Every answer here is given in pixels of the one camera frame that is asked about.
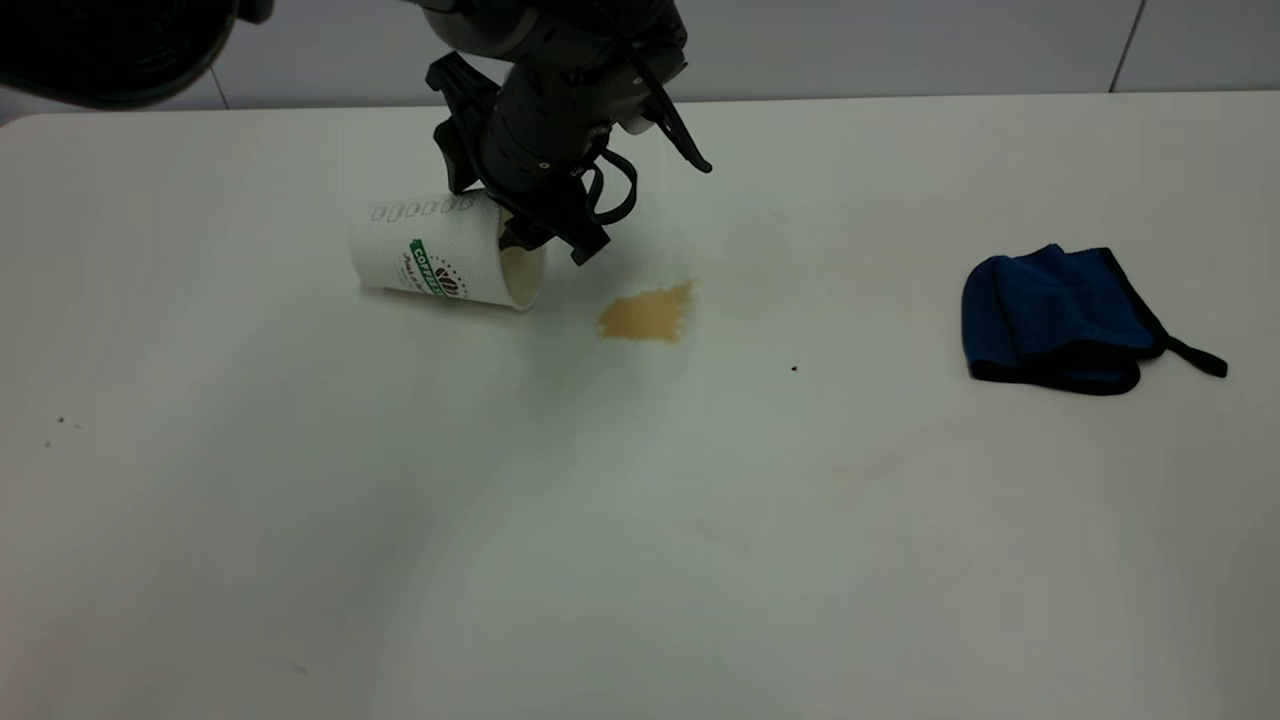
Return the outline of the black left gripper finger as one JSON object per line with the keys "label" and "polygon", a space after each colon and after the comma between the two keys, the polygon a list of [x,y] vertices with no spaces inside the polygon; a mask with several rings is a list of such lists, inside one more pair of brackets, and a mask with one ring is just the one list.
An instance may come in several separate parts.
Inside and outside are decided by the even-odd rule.
{"label": "black left gripper finger", "polygon": [[428,68],[428,86],[443,96],[451,113],[433,138],[445,161],[449,192],[462,195],[484,182],[481,141],[499,85],[458,53],[449,53]]}
{"label": "black left gripper finger", "polygon": [[535,251],[553,240],[571,247],[572,261],[581,266],[609,242],[607,232],[588,217],[584,195],[518,193],[498,197],[511,214],[499,236],[500,249]]}

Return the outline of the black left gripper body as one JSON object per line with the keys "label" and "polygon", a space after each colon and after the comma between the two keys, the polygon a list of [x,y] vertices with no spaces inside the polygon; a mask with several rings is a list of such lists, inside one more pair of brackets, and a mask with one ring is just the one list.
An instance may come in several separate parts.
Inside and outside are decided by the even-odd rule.
{"label": "black left gripper body", "polygon": [[540,195],[579,181],[614,127],[652,128],[650,40],[485,40],[509,61],[480,141],[486,191],[512,213],[544,213]]}

